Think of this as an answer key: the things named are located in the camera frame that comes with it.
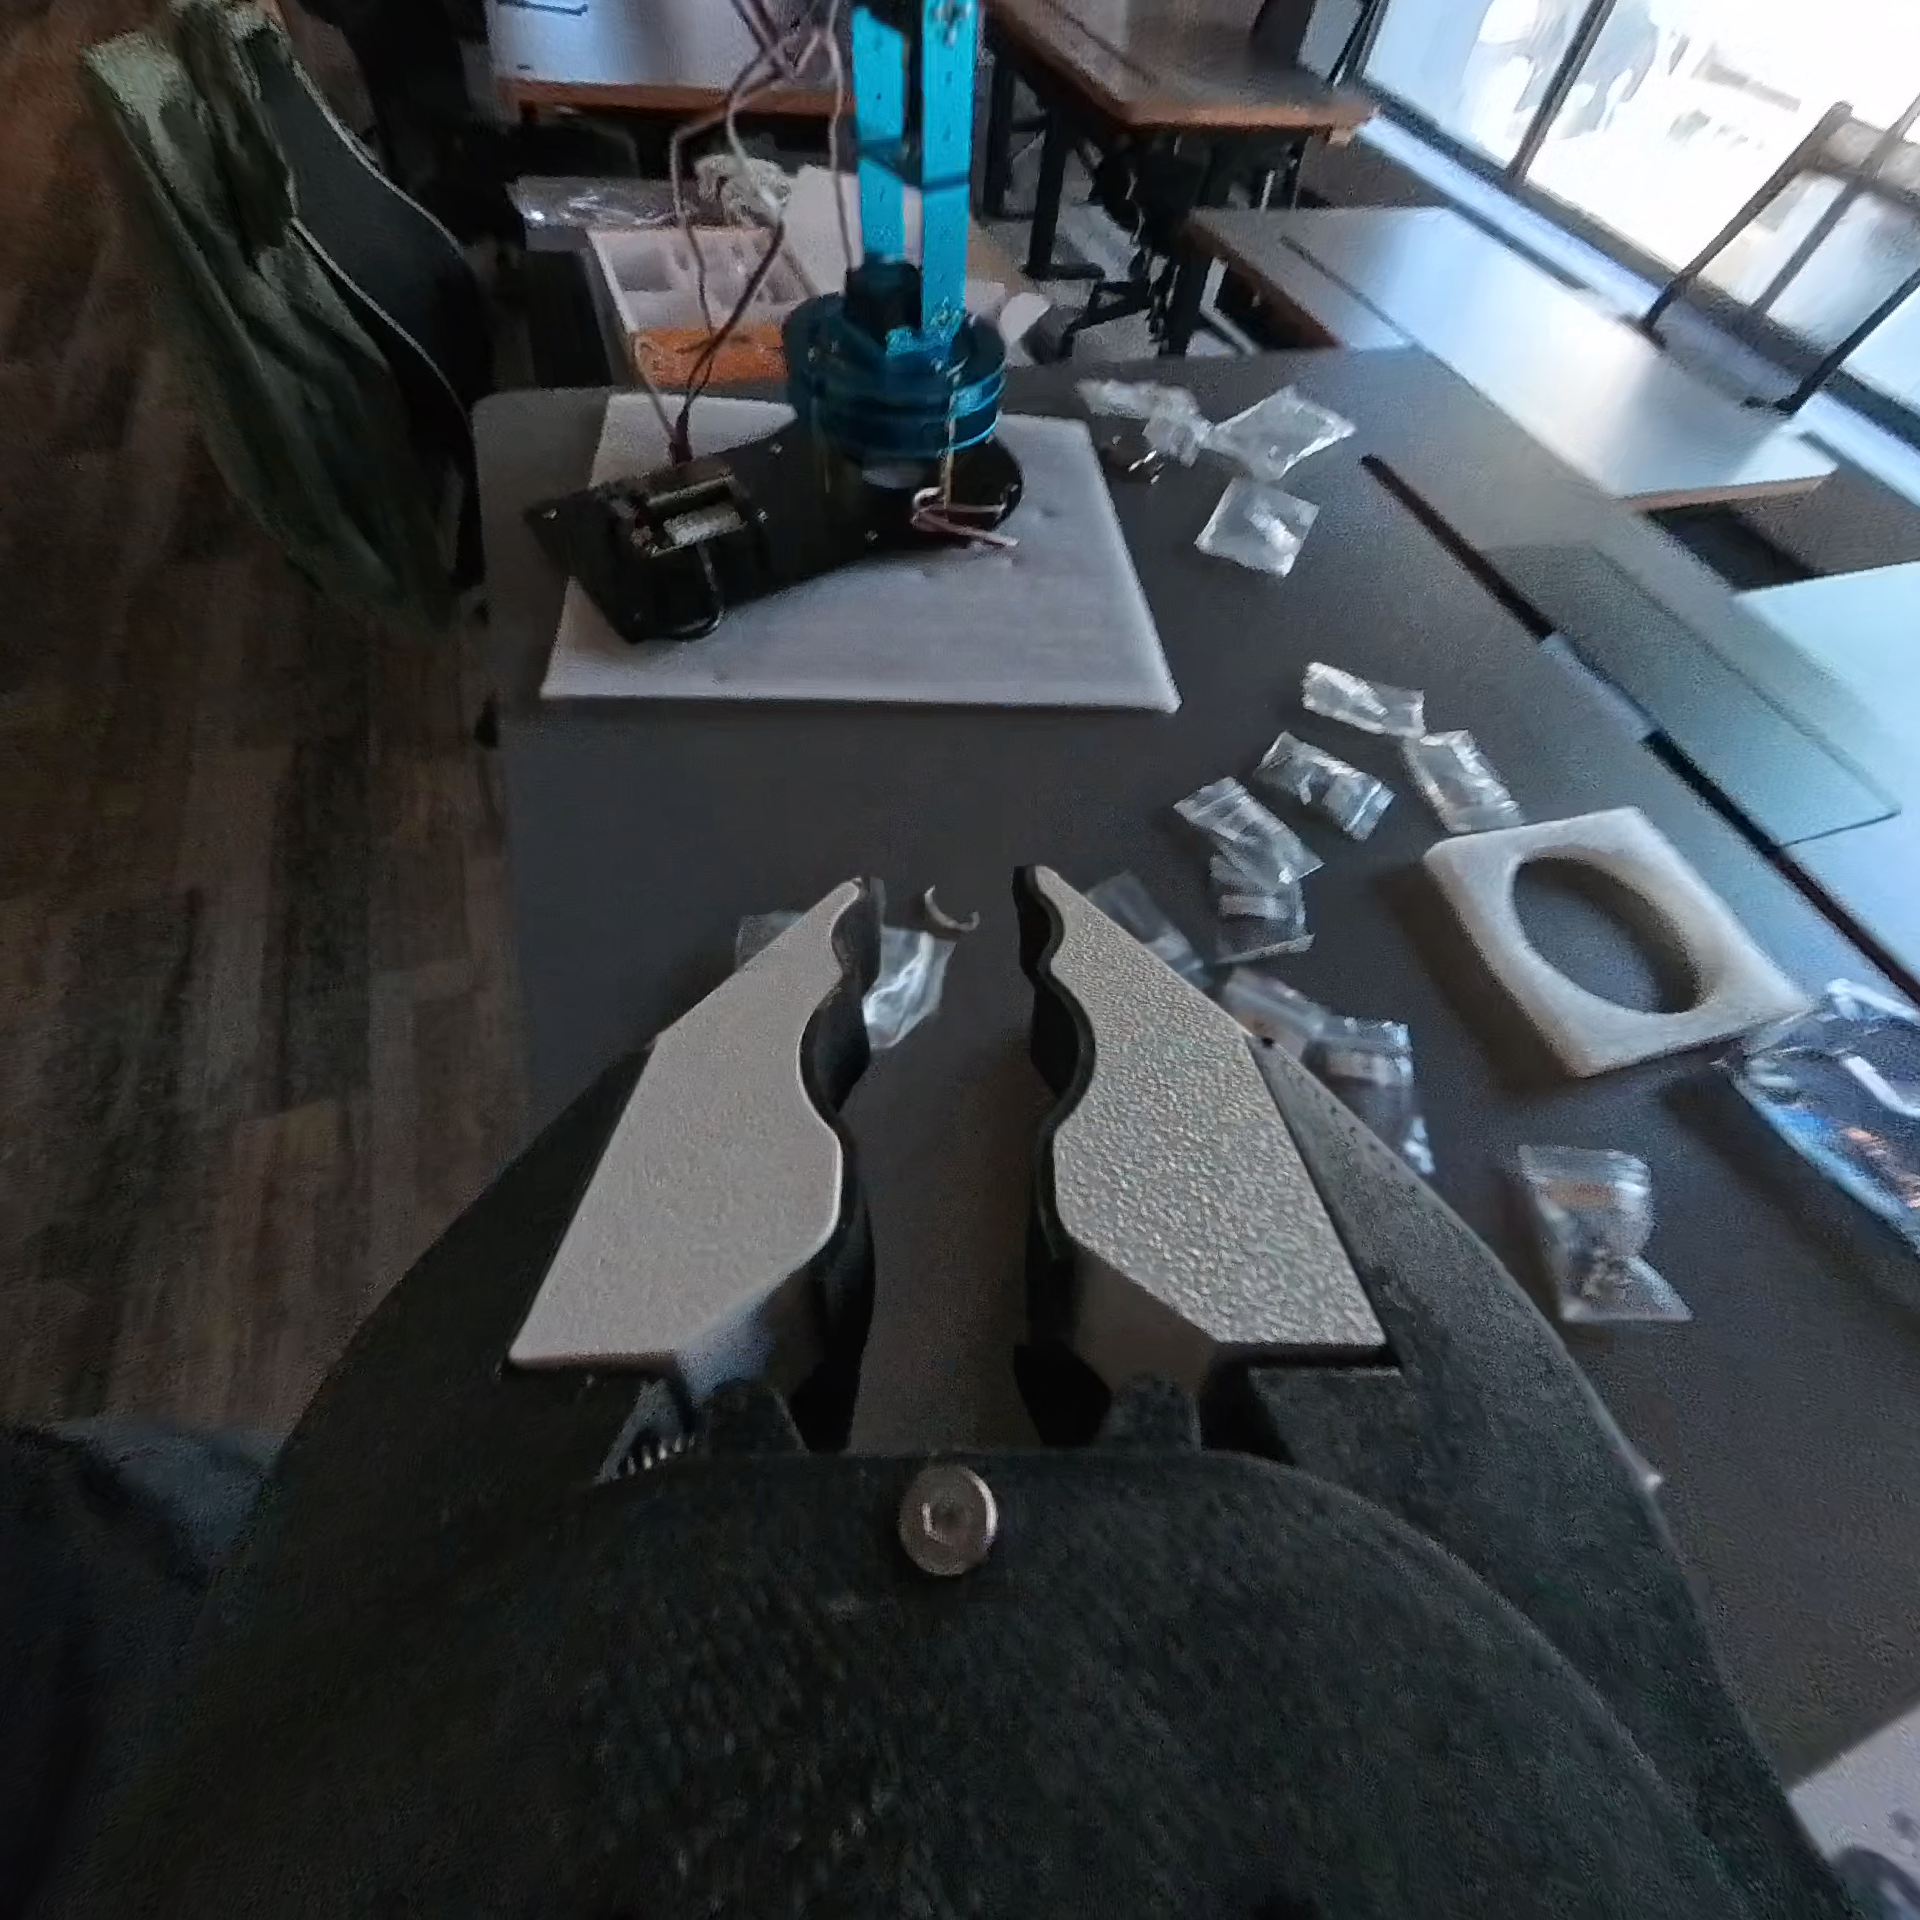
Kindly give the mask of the clear bag of cables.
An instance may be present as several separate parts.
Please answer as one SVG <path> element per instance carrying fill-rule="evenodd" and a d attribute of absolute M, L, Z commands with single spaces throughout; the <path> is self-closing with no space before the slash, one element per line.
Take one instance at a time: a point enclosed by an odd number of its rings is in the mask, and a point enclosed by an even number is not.
<path fill-rule="evenodd" d="M 744 970 L 800 916 L 775 910 L 735 929 L 735 970 Z M 913 927 L 880 927 L 880 973 L 863 999 L 863 1024 L 874 1051 L 893 1051 L 940 1013 L 957 941 Z"/>

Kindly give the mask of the green jacket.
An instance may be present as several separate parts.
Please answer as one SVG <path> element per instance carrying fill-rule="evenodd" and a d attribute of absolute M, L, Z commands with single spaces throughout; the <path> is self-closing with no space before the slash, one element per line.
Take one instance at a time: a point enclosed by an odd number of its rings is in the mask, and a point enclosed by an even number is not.
<path fill-rule="evenodd" d="M 417 333 L 303 220 L 293 97 L 360 186 L 367 153 L 287 31 L 244 3 L 168 3 L 83 51 L 127 224 L 207 453 L 267 540 L 328 601 L 441 630 L 460 599 L 457 389 Z"/>

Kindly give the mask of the dark grey desk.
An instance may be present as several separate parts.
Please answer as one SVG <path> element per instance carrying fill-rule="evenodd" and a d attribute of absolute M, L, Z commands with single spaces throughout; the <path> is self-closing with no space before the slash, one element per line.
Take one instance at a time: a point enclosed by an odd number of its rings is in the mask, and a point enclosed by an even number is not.
<path fill-rule="evenodd" d="M 927 891 L 981 927 L 940 1014 L 851 1103 L 880 1290 L 857 1449 L 1027 1444 L 1014 1346 L 1047 1086 L 1011 874 L 1137 874 L 1207 941 L 1210 889 L 1173 806 L 1247 773 L 1298 711 L 1310 661 L 1417 686 L 1490 751 L 1525 817 L 1635 806 L 1800 986 L 1884 983 L 1707 797 L 1675 749 L 1555 661 L 1437 526 L 1573 509 L 1653 543 L 1458 384 L 1417 361 L 1285 356 L 1210 367 L 1234 411 L 1301 381 L 1357 420 L 1310 461 L 1321 520 L 1284 581 L 1195 553 L 1221 484 L 1115 484 L 1174 716 L 548 704 L 560 576 L 523 509 L 588 477 L 607 401 L 528 393 L 484 409 L 500 769 L 533 1051 L 533 1131 L 727 976 L 738 920 L 878 877 L 895 920 Z M 1797 1781 L 1917 1710 L 1917 1264 L 1753 1116 L 1714 1054 L 1573 1081 L 1475 966 L 1420 860 L 1433 817 L 1393 803 L 1363 846 L 1325 844 L 1301 990 L 1404 1021 L 1437 1189 L 1534 1284 L 1511 1189 L 1523 1144 L 1638 1154 L 1654 1174 L 1653 1264 L 1685 1326 L 1575 1334 L 1638 1453 L 1667 1477 L 1714 1637 L 1753 1720 Z"/>

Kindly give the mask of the open cardboard box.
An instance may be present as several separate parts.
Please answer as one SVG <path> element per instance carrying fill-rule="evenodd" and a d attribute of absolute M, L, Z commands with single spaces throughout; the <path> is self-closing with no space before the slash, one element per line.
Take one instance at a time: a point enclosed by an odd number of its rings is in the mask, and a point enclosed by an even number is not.
<path fill-rule="evenodd" d="M 780 251 L 754 300 L 744 300 L 768 240 L 771 233 L 751 220 L 678 226 L 673 214 L 630 233 L 588 229 L 588 254 L 637 384 L 680 394 L 735 307 L 744 314 L 715 353 L 708 387 L 780 384 L 785 319 L 811 297 L 841 296 L 863 259 L 857 181 L 824 166 L 793 179 Z"/>

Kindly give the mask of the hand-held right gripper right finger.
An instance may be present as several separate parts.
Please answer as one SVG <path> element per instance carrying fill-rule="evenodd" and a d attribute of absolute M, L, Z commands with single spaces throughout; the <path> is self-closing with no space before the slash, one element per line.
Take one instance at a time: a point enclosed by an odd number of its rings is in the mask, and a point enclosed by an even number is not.
<path fill-rule="evenodd" d="M 1014 874 L 1030 1051 L 1050 1093 L 1017 1386 L 1087 1444 L 1135 1380 L 1198 1406 L 1265 1370 L 1388 1360 L 1253 1037 L 1050 867 Z"/>

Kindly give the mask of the white foam frame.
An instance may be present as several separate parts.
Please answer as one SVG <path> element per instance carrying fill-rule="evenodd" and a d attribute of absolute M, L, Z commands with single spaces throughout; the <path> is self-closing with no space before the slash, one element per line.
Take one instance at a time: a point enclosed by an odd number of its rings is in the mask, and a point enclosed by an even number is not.
<path fill-rule="evenodd" d="M 1523 933 L 1515 889 L 1533 864 L 1573 864 L 1617 884 L 1690 964 L 1694 1001 L 1670 1014 L 1577 986 Z M 1424 857 L 1478 960 L 1573 1079 L 1600 1079 L 1813 1014 L 1698 869 L 1641 810 L 1455 834 Z"/>

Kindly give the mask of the dark office desk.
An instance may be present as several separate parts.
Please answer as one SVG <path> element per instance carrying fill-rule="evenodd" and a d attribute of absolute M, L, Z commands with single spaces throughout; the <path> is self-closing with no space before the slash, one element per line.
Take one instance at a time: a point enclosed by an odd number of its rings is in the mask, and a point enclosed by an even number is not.
<path fill-rule="evenodd" d="M 1357 367 L 1388 489 L 1914 999 L 1917 747 L 1675 533 L 1734 507 L 1613 494 L 1417 350 Z"/>

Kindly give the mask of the brown wooden table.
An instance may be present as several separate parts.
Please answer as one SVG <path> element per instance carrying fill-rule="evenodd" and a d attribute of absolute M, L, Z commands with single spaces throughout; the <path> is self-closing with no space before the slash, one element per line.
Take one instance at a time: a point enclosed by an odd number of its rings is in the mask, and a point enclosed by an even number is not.
<path fill-rule="evenodd" d="M 1068 160 L 1141 149 L 1203 170 L 1203 204 L 1221 204 L 1234 164 L 1311 141 L 1345 143 L 1374 103 L 1301 64 L 1311 3 L 985 3 L 993 61 L 981 219 L 1010 220 L 1017 141 L 1034 139 L 1041 173 L 1027 220 L 1033 281 L 1090 277 L 1054 259 Z"/>

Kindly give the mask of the dark shiny plastic bag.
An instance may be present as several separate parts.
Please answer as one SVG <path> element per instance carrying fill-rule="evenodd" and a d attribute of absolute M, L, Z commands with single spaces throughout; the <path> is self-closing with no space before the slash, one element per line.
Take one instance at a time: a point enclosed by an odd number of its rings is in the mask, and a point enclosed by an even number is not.
<path fill-rule="evenodd" d="M 1813 1010 L 1731 1047 L 1728 1084 L 1803 1163 L 1917 1250 L 1917 1010 L 1833 980 Z"/>

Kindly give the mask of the white foam sheet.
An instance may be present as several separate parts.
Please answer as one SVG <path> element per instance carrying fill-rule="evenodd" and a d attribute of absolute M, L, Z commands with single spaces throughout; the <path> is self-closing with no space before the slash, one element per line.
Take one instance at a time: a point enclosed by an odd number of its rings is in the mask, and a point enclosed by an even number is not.
<path fill-rule="evenodd" d="M 568 584 L 544 701 L 1180 709 L 1093 427 L 1004 414 L 1014 547 L 855 563 L 698 641 L 620 641 Z"/>

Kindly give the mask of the black plastic chair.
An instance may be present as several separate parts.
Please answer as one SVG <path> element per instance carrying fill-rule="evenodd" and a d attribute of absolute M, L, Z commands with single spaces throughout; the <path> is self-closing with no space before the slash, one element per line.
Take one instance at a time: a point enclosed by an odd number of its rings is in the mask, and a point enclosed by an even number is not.
<path fill-rule="evenodd" d="M 417 206 L 341 124 L 271 21 L 247 64 L 287 157 L 295 224 L 384 356 L 407 431 L 453 523 L 455 594 L 484 581 L 473 411 L 495 387 L 487 296 L 455 234 Z"/>

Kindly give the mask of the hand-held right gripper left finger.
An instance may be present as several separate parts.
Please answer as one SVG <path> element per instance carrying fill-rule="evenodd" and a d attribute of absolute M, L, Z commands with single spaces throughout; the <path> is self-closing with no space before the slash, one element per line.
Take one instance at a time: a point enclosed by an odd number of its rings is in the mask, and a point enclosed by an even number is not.
<path fill-rule="evenodd" d="M 871 1066 L 871 881 L 835 887 L 648 1047 L 511 1341 L 528 1376 L 704 1403 L 855 1366 L 871 1256 L 845 1100 Z"/>

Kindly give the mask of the black frame chair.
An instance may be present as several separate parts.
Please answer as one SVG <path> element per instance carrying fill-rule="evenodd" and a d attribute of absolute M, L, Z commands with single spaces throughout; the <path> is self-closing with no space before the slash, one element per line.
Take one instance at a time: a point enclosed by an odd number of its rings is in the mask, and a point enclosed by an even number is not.
<path fill-rule="evenodd" d="M 1803 409 L 1914 293 L 1917 200 L 1864 193 L 1828 209 L 1773 307 L 1795 363 L 1780 409 Z"/>
<path fill-rule="evenodd" d="M 1818 173 L 1818 164 L 1825 157 L 1834 136 L 1840 136 L 1855 119 L 1851 103 L 1828 106 L 1820 121 L 1813 127 L 1797 146 L 1788 149 L 1764 186 L 1740 204 L 1740 209 L 1698 250 L 1670 281 L 1660 287 L 1654 300 L 1638 314 L 1638 329 L 1647 339 L 1654 339 L 1664 314 L 1685 297 L 1710 271 L 1717 254 L 1724 254 L 1740 233 L 1753 229 L 1767 206 L 1780 200 L 1780 196 L 1800 181 L 1803 176 Z"/>

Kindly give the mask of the small clear screw bag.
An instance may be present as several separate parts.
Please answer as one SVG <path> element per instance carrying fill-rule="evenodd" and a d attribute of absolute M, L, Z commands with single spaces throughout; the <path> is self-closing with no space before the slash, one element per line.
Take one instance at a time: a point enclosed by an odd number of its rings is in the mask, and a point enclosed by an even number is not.
<path fill-rule="evenodd" d="M 1408 686 L 1374 684 L 1331 664 L 1304 669 L 1307 711 L 1374 739 L 1420 740 L 1425 736 L 1425 696 Z"/>
<path fill-rule="evenodd" d="M 1268 794 L 1290 800 L 1343 837 L 1370 840 L 1394 803 L 1394 790 L 1338 756 L 1281 731 L 1253 773 Z"/>
<path fill-rule="evenodd" d="M 1560 1326 L 1690 1326 L 1691 1306 L 1647 1261 L 1654 1181 L 1620 1150 L 1523 1144 L 1515 1179 Z"/>
<path fill-rule="evenodd" d="M 1233 420 L 1210 427 L 1203 454 L 1240 477 L 1284 484 L 1314 454 L 1355 437 L 1357 427 L 1310 401 L 1295 387 L 1247 407 Z"/>
<path fill-rule="evenodd" d="M 1258 477 L 1234 477 L 1195 550 L 1207 560 L 1233 563 L 1260 579 L 1284 581 L 1321 520 L 1321 507 Z"/>
<path fill-rule="evenodd" d="M 1401 740 L 1407 777 L 1447 834 L 1487 834 L 1525 826 L 1520 803 L 1495 773 L 1475 736 L 1450 730 Z"/>
<path fill-rule="evenodd" d="M 1101 446 L 1143 437 L 1174 466 L 1195 466 L 1211 419 L 1190 389 L 1147 381 L 1083 377 L 1075 387 Z"/>

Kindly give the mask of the person's dark clothing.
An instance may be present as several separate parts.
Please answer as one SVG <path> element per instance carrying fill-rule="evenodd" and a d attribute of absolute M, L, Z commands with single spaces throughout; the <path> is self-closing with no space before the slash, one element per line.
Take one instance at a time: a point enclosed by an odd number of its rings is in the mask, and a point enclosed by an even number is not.
<path fill-rule="evenodd" d="M 133 1414 L 4 1427 L 5 1917 L 58 1901 L 280 1447 Z"/>

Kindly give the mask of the light grey desk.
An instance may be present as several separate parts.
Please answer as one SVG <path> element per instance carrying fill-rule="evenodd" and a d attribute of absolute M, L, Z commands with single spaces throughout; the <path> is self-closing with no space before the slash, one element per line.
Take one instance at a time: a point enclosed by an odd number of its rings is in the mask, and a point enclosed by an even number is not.
<path fill-rule="evenodd" d="M 1340 350 L 1417 350 L 1598 493 L 1707 509 L 1818 493 L 1838 461 L 1441 206 L 1203 209 L 1190 246 Z"/>

